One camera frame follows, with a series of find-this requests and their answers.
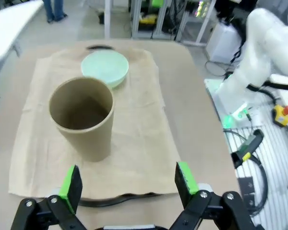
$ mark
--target red button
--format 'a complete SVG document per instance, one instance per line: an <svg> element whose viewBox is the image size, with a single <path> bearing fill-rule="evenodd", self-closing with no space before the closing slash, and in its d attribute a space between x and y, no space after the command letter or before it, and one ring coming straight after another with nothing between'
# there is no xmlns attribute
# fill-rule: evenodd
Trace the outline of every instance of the red button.
<svg viewBox="0 0 288 230"><path fill-rule="evenodd" d="M283 115L286 116L288 115L288 105L285 106L284 110L283 110Z"/></svg>

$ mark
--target person's leg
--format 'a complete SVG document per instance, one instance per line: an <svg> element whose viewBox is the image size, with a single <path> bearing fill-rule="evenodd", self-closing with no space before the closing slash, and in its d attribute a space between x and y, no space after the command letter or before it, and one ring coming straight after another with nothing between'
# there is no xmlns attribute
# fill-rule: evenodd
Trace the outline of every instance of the person's leg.
<svg viewBox="0 0 288 230"><path fill-rule="evenodd" d="M54 20L58 22L66 17L67 14L63 11L63 0L54 0Z"/></svg>
<svg viewBox="0 0 288 230"><path fill-rule="evenodd" d="M54 15L51 7L51 0L43 0L43 2L46 10L47 22L51 23L54 20Z"/></svg>

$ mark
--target cardboard tube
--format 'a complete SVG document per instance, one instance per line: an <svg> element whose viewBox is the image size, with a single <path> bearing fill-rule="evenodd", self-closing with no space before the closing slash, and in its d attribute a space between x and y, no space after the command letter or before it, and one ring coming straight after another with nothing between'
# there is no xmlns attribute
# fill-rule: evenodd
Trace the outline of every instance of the cardboard tube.
<svg viewBox="0 0 288 230"><path fill-rule="evenodd" d="M101 161L110 154L113 109L111 89L86 77L64 82L49 103L56 127L85 161Z"/></svg>

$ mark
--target shoe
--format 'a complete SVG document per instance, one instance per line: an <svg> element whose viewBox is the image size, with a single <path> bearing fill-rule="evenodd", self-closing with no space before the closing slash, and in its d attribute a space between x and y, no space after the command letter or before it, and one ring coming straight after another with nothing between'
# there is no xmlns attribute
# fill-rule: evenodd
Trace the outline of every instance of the shoe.
<svg viewBox="0 0 288 230"><path fill-rule="evenodd" d="M54 19L47 19L47 22L48 22L49 24L53 24L53 21L54 21Z"/></svg>
<svg viewBox="0 0 288 230"><path fill-rule="evenodd" d="M55 21L56 22L60 22L60 21L62 21L63 19L65 19L67 17L68 17L68 15L66 13L63 13L63 16L61 18L59 18L59 19L55 19Z"/></svg>

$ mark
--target screw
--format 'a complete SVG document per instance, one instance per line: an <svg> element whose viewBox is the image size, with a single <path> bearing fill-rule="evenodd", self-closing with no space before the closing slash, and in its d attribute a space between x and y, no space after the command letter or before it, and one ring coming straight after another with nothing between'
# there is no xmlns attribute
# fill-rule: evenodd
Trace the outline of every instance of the screw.
<svg viewBox="0 0 288 230"><path fill-rule="evenodd" d="M57 198L52 198L50 201L51 201L51 203L54 204L54 203L56 203L58 201L58 199Z"/></svg>
<svg viewBox="0 0 288 230"><path fill-rule="evenodd" d="M30 207L32 204L33 204L32 201L28 201L25 205L26 205L27 207Z"/></svg>
<svg viewBox="0 0 288 230"><path fill-rule="evenodd" d="M202 198L207 198L208 194L207 194L207 192L201 192L200 196Z"/></svg>
<svg viewBox="0 0 288 230"><path fill-rule="evenodd" d="M230 200L233 200L234 199L234 195L231 194L231 193L228 193L227 194L227 198L230 199Z"/></svg>

